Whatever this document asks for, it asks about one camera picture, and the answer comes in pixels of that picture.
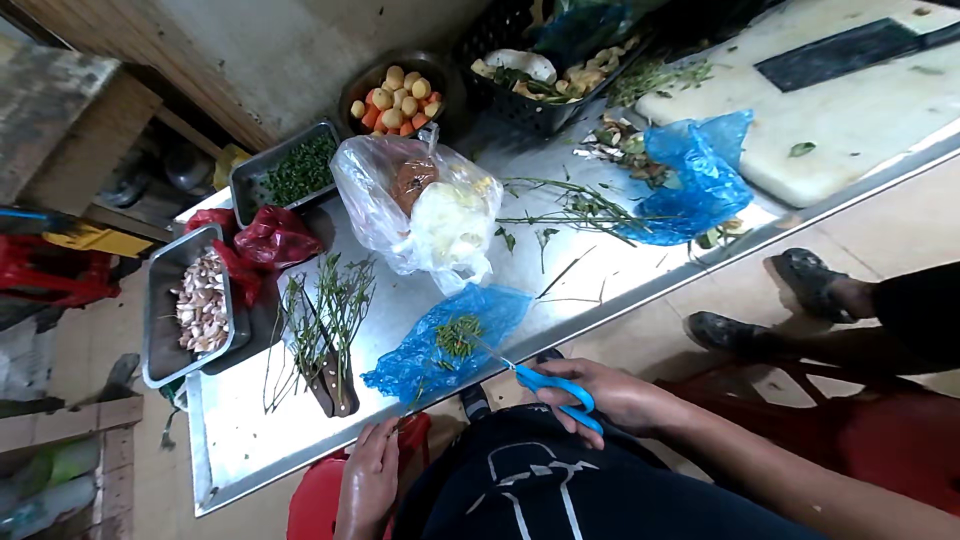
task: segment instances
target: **shoe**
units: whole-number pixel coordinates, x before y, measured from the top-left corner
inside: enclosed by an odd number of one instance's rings
[[[557,360],[565,357],[566,356],[564,356],[564,354],[561,353],[560,351],[551,348],[551,349],[547,349],[546,351],[542,351],[538,353],[537,357],[535,358],[535,362],[537,363],[537,365],[540,365],[550,360]]]
[[[690,336],[701,347],[726,351],[737,356],[765,356],[777,351],[777,337],[767,327],[735,321],[700,311],[686,318]]]
[[[828,285],[848,278],[849,274],[830,270],[821,258],[803,248],[790,248],[770,260],[807,313],[832,323],[856,322],[856,317],[836,302],[828,290]]]
[[[487,393],[479,384],[471,384],[461,390],[460,401],[464,403],[464,412],[471,424],[493,413],[490,402],[487,400]]]

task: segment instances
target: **hand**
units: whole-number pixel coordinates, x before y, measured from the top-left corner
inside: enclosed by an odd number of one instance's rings
[[[682,414],[684,403],[673,394],[622,371],[586,358],[563,358],[533,368],[547,376],[573,380],[593,396],[595,407],[611,422],[630,433],[655,428],[664,418]],[[580,433],[588,446],[603,450],[600,433],[580,424],[559,409],[560,405],[579,405],[580,401],[559,388],[541,388],[537,399],[550,405],[553,413],[571,433]]]
[[[394,428],[399,418],[367,424],[344,467],[337,508],[336,540],[382,538],[396,499],[400,450]]]

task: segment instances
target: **black shirt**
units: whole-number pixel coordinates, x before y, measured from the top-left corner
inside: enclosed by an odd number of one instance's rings
[[[733,492],[673,473],[627,437],[584,447],[543,405],[471,426],[423,474],[394,538],[814,539]]]

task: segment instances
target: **scissors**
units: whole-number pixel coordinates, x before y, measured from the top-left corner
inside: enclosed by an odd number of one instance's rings
[[[516,380],[520,384],[530,388],[530,390],[535,394],[537,393],[537,390],[540,390],[541,388],[553,387],[566,390],[573,395],[573,397],[580,400],[580,403],[584,406],[583,408],[579,408],[575,405],[560,405],[560,410],[570,415],[570,418],[573,418],[591,430],[600,433],[600,436],[603,436],[603,427],[600,426],[599,422],[589,416],[589,413],[593,411],[593,396],[591,396],[587,390],[584,390],[582,386],[561,377],[548,377],[546,375],[541,375],[528,367],[518,366],[507,358],[498,355],[490,345],[484,343],[484,341],[480,338],[474,337],[473,339],[478,345],[483,347],[484,350],[490,353],[490,356],[493,356],[497,360],[507,364],[507,367],[516,373]]]

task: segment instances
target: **white cutting board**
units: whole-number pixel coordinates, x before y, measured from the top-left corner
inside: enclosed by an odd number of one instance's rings
[[[917,8],[930,13],[916,15]],[[910,0],[795,0],[718,46],[709,56],[713,79],[699,88],[670,88],[672,98],[651,92],[636,110],[663,125],[753,109],[741,174],[792,206],[808,207],[960,118],[960,43],[788,93],[754,68],[884,17],[926,33],[960,20],[960,10]],[[944,74],[924,74],[914,66]],[[817,147],[788,157],[794,144],[806,141]]]

